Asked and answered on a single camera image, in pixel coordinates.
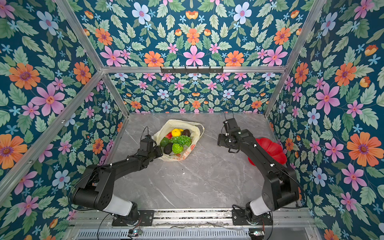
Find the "yellowish translucent plastic bag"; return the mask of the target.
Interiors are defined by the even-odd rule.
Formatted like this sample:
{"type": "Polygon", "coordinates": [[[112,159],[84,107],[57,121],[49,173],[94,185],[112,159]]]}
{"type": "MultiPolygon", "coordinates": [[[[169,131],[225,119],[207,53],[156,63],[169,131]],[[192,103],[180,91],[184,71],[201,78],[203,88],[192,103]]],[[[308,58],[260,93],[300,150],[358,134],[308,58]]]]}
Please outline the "yellowish translucent plastic bag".
{"type": "Polygon", "coordinates": [[[185,160],[204,132],[205,128],[200,123],[168,120],[153,136],[163,154],[160,159],[164,162],[185,160]]]}

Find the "red flower-shaped plastic plate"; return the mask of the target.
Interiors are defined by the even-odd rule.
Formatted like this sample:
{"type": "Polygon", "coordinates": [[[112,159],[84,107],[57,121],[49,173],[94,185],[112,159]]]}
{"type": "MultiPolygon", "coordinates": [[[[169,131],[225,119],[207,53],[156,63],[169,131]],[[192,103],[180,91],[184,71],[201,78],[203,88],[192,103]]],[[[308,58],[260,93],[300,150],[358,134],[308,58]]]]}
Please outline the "red flower-shaped plastic plate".
{"type": "Polygon", "coordinates": [[[257,145],[262,147],[276,162],[281,165],[287,163],[287,156],[283,152],[282,146],[268,138],[255,139],[257,145]]]}

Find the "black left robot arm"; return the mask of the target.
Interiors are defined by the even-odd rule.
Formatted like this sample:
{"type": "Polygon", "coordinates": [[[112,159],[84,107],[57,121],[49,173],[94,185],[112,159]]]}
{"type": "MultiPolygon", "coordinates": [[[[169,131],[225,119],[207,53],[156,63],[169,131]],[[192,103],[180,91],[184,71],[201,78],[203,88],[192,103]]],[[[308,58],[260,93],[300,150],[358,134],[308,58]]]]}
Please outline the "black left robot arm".
{"type": "Polygon", "coordinates": [[[137,209],[134,202],[123,200],[114,194],[115,182],[131,173],[148,167],[155,159],[163,156],[161,147],[151,135],[140,141],[140,147],[133,155],[112,164],[86,167],[75,185],[71,201],[80,207],[128,217],[137,209]]]}

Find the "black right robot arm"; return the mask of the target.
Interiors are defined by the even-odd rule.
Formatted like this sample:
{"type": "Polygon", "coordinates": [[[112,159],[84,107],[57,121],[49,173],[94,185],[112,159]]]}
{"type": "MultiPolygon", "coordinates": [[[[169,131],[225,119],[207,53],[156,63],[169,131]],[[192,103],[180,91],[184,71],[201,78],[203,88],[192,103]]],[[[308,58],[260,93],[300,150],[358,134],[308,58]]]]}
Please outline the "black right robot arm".
{"type": "Polygon", "coordinates": [[[295,170],[281,163],[267,151],[269,147],[279,150],[281,146],[269,139],[257,139],[247,129],[240,129],[234,118],[223,122],[225,133],[218,136],[218,146],[225,147],[230,152],[242,152],[260,171],[264,178],[262,195],[249,202],[246,206],[252,215],[273,212],[283,208],[300,198],[299,183],[295,170]]]}

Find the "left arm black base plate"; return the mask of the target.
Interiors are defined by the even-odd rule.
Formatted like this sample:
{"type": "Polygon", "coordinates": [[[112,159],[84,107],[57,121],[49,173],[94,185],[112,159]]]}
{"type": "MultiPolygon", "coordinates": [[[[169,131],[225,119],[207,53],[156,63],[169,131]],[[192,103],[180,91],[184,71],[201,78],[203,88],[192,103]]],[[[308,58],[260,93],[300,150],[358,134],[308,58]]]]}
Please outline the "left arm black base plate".
{"type": "Polygon", "coordinates": [[[155,211],[133,210],[127,216],[115,215],[113,227],[149,227],[152,226],[155,211]]]}

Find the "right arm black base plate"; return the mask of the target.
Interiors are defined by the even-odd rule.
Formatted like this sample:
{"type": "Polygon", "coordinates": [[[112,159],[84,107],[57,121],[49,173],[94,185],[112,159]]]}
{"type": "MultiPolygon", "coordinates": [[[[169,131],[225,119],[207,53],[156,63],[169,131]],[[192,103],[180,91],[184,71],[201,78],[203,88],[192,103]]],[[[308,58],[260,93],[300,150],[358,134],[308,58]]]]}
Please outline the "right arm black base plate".
{"type": "Polygon", "coordinates": [[[232,221],[234,226],[272,226],[273,217],[271,213],[256,216],[249,209],[232,209],[232,221]]]}

